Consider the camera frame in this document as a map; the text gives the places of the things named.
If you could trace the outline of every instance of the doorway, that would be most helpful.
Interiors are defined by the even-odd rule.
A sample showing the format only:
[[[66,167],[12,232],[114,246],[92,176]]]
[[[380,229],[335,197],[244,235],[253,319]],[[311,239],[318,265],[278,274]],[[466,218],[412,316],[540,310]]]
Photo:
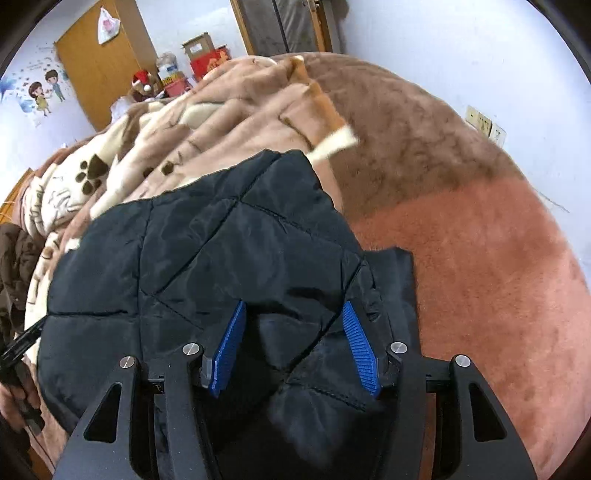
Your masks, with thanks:
[[[320,0],[230,0],[246,50],[271,57],[332,51]]]

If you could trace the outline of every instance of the santa hat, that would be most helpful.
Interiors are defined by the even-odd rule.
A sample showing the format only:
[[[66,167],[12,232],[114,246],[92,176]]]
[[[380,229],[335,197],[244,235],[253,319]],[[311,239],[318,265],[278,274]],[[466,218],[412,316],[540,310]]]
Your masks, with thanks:
[[[139,72],[136,72],[134,77],[131,79],[131,85],[134,87],[137,87],[140,83],[144,85],[144,92],[149,92],[152,89],[147,70],[140,70]]]

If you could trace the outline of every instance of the white wall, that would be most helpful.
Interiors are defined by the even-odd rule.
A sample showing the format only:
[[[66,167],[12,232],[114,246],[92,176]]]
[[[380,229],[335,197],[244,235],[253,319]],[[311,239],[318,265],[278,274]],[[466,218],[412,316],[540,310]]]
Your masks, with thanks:
[[[25,68],[32,57],[38,56],[39,47],[50,47],[94,3],[62,0],[27,37],[6,75]],[[68,99],[55,115],[59,117],[34,127],[14,99],[5,98],[0,104],[0,202],[27,168],[37,168],[63,143],[74,143],[95,131],[74,99]]]
[[[591,284],[591,84],[527,0],[332,0],[344,53],[419,84],[507,132]]]
[[[246,55],[229,0],[136,0],[158,55],[171,51],[187,77],[193,75],[183,43],[208,32],[216,47],[227,45],[232,58]]]

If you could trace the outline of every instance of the metal bolt head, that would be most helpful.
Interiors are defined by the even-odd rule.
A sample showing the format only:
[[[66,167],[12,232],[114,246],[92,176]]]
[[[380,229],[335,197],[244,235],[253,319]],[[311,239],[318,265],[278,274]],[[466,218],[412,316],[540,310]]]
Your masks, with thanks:
[[[199,352],[199,345],[196,343],[188,343],[183,347],[183,353],[185,355],[195,355]]]
[[[390,344],[390,350],[392,350],[394,353],[406,353],[408,350],[408,347],[406,346],[405,343],[394,342],[394,343]]]
[[[456,363],[460,367],[469,367],[472,362],[470,362],[470,359],[466,355],[458,355],[456,357]]]
[[[121,368],[129,368],[134,366],[135,358],[132,356],[125,356],[121,360],[119,360],[119,366]]]

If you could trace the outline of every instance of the stuffed toy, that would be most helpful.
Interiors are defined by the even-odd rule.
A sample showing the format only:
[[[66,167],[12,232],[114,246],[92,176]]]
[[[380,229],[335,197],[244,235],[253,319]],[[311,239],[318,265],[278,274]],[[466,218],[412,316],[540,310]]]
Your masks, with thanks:
[[[160,92],[156,78],[147,70],[136,72],[131,79],[130,94],[136,102],[143,102],[146,98],[153,98]]]

